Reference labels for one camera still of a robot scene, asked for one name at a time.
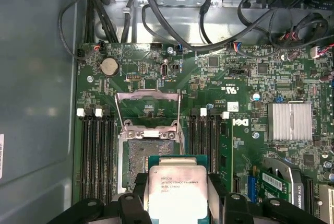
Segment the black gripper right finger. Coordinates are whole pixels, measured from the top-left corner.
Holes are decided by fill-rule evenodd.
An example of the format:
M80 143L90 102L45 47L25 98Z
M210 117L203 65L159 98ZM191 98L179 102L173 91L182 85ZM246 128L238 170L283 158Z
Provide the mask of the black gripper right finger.
M207 175L208 208L214 223L324 223L304 210L278 198L254 204L244 195L230 193L223 178Z

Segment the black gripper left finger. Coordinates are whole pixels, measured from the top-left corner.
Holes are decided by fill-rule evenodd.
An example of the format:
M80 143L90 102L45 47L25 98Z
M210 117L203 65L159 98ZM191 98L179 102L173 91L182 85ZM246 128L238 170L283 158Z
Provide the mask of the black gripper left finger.
M83 199L49 223L152 223L144 208L148 182L149 175L139 173L132 193L118 194L108 204L97 198Z

